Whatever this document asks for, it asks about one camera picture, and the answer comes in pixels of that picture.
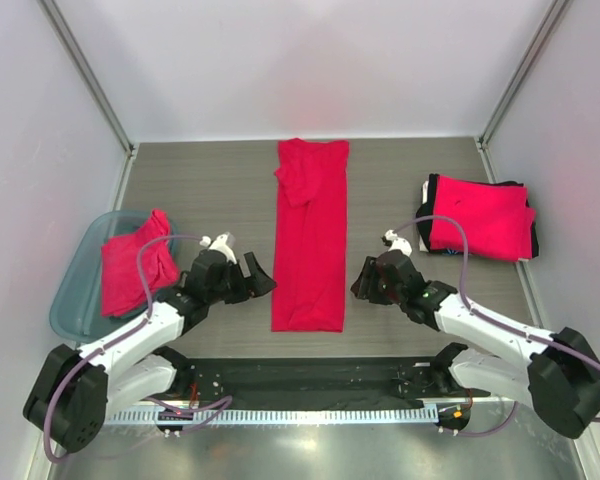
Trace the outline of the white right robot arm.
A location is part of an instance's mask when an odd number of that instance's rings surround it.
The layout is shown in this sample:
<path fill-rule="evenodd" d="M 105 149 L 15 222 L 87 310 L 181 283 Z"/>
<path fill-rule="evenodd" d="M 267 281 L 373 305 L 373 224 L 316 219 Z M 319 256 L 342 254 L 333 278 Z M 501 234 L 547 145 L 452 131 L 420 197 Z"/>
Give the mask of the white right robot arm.
<path fill-rule="evenodd" d="M 484 309 L 458 289 L 424 279 L 399 250 L 367 257 L 351 291 L 372 304 L 396 305 L 412 322 L 458 337 L 436 360 L 459 387 L 523 404 L 570 439 L 600 420 L 600 362 L 580 332 L 555 333 Z"/>

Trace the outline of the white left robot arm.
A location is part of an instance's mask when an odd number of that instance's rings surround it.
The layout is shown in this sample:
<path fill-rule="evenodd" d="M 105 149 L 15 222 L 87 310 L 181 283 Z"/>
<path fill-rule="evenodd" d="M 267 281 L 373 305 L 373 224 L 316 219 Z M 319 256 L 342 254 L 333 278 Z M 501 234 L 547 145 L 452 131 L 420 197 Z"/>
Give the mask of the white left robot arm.
<path fill-rule="evenodd" d="M 47 355 L 23 407 L 42 433 L 45 454 L 77 453 L 104 422 L 134 403 L 178 389 L 188 370 L 168 348 L 208 316 L 217 303 L 245 302 L 272 292 L 275 281 L 247 252 L 244 264 L 206 249 L 184 279 L 161 290 L 147 309 L 111 334 L 79 348 L 61 344 Z"/>

